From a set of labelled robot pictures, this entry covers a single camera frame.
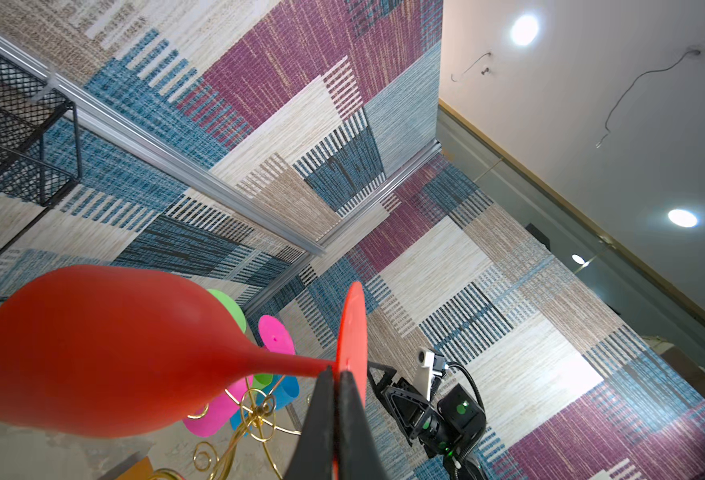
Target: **ceiling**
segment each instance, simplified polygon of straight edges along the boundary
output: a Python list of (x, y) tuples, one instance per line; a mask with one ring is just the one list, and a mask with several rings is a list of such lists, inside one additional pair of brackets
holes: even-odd
[[(444, 5), (443, 101), (705, 309), (705, 0)], [(509, 31), (526, 13), (540, 31), (520, 47)], [(597, 149), (633, 79), (692, 45), (703, 54), (637, 82)], [(700, 224), (673, 225), (677, 207)]]

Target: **wooden trim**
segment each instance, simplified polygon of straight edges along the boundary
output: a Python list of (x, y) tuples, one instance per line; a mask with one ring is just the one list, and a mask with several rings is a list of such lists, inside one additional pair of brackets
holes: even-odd
[(656, 288), (667, 295), (671, 300), (679, 305), (680, 308), (684, 309), (692, 318), (698, 321), (705, 327), (705, 310), (696, 304), (692, 299), (686, 296), (678, 288), (676, 288), (672, 283), (667, 281), (662, 275), (658, 274), (654, 269), (652, 269), (643, 260), (638, 258), (635, 254), (617, 241), (613, 236), (609, 235), (606, 230), (603, 230), (587, 215), (583, 214), (578, 208), (564, 197), (562, 197), (558, 192), (547, 185), (541, 178), (537, 177), (529, 168), (526, 168), (520, 161), (516, 160), (511, 154), (507, 153), (505, 149), (500, 147), (491, 138), (486, 136), (481, 130), (470, 123), (466, 118), (462, 116), (457, 110), (448, 105), (442, 98), (438, 99), (438, 106), (444, 111), (449, 117), (451, 117), (458, 124), (467, 130), (471, 135), (473, 135), (477, 140), (480, 140), (482, 144), (485, 144), (488, 148), (495, 151), (499, 156), (501, 156), (502, 161), (509, 165), (514, 170), (518, 171), (520, 176), (525, 178), (529, 183), (537, 187), (537, 189), (548, 197), (553, 203), (558, 205), (564, 212), (569, 214), (574, 218), (580, 225), (582, 225), (586, 230), (590, 231), (592, 234), (596, 235), (608, 246), (611, 247), (620, 257), (622, 257), (628, 264), (630, 264), (636, 271), (643, 275), (643, 277), (651, 282)]

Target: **ceiling wire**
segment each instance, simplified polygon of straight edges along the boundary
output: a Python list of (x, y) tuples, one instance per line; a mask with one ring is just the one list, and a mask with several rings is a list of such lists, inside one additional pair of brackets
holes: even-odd
[(611, 111), (608, 112), (608, 117), (606, 117), (606, 121), (603, 123), (603, 126), (604, 126), (604, 128), (606, 129), (606, 133), (603, 135), (603, 137), (601, 137), (601, 141), (599, 141), (599, 142), (597, 142), (597, 144), (595, 144), (595, 148), (600, 148), (601, 145), (603, 144), (603, 140), (605, 140), (606, 137), (608, 137), (608, 135), (611, 133), (611, 130), (608, 129), (608, 120), (611, 119), (611, 114), (613, 114), (613, 113), (614, 113), (614, 110), (616, 110), (617, 107), (619, 106), (619, 102), (621, 102), (622, 99), (625, 98), (625, 95), (627, 95), (627, 92), (630, 91), (630, 89), (635, 86), (635, 82), (637, 82), (640, 77), (643, 77), (643, 76), (646, 75), (646, 74), (649, 74), (649, 73), (656, 73), (656, 72), (666, 72), (666, 71), (668, 71), (668, 70), (671, 70), (673, 67), (675, 67), (675, 65), (677, 65), (677, 64), (679, 64), (679, 63), (681, 63), (681, 62), (683, 62), (684, 58), (685, 58), (686, 55), (688, 55), (689, 53), (693, 53), (693, 54), (695, 54), (695, 55), (699, 55), (700, 53), (702, 53), (702, 50), (698, 50), (698, 49), (696, 49), (696, 48), (690, 48), (690, 49), (686, 50), (686, 53), (684, 53), (683, 55), (681, 55), (681, 57), (678, 59), (677, 62), (673, 63), (673, 64), (670, 65), (669, 67), (663, 68), (662, 70), (648, 70), (648, 71), (643, 72), (642, 74), (638, 75), (638, 76), (635, 78), (635, 80), (633, 81), (633, 83), (630, 84), (630, 87), (628, 87), (627, 90), (625, 90), (625, 92), (622, 94), (622, 96), (619, 97), (619, 100), (617, 100), (617, 102), (614, 104), (614, 107), (611, 109)]
[[(462, 72), (462, 73), (459, 75), (459, 78), (462, 78), (467, 72), (469, 72), (469, 71), (470, 71), (470, 68), (473, 68), (476, 63), (478, 63), (478, 62), (481, 61), (481, 58), (485, 57), (486, 55), (491, 56), (491, 54), (492, 54), (492, 53), (491, 53), (490, 51), (489, 51), (489, 52), (486, 52), (486, 53), (484, 53), (484, 54), (482, 54), (480, 57), (478, 57), (478, 60), (474, 61), (472, 65), (470, 65), (469, 67), (467, 67), (467, 70), (465, 70), (464, 72)], [(489, 71), (489, 68), (487, 67), (483, 72), (481, 72), (481, 74), (486, 74), (488, 71)], [(452, 82), (459, 82), (459, 80), (454, 80), (454, 74), (451, 74), (451, 81), (452, 81)]]

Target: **patterned wall covering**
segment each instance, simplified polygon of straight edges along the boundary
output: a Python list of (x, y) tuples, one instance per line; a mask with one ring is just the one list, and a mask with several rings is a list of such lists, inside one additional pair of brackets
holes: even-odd
[[(356, 237), (252, 315), (252, 328), (262, 314), (277, 316), (299, 353), (333, 358), (344, 295), (360, 280), (370, 360), (409, 378), (417, 349), (433, 346), (468, 366), (489, 420), (479, 455), (490, 478), (705, 471), (703, 398), (443, 157), (367, 216)], [(313, 381), (300, 385), (294, 408), (303, 417)], [(366, 410), (390, 478), (447, 478), (436, 459), (407, 446), (370, 390)]]
[(434, 138), (442, 13), (440, 0), (5, 0), (0, 34), (319, 239)]
[[(435, 136), (431, 0), (7, 0), (0, 34), (319, 239)], [(72, 128), (47, 134), (72, 162)], [(83, 133), (79, 186), (0, 259), (0, 298), (71, 264), (166, 270), (245, 304), (302, 251)], [(40, 208), (0, 194), (0, 246)]]

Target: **ceiling light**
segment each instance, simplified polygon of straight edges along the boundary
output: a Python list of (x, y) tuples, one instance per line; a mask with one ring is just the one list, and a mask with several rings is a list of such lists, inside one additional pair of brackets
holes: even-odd
[(510, 30), (512, 41), (519, 45), (528, 45), (539, 33), (539, 22), (532, 15), (523, 15)]
[(692, 212), (678, 208), (675, 210), (670, 210), (670, 212), (667, 213), (667, 218), (669, 218), (675, 225), (685, 226), (686, 228), (696, 225), (699, 221)]

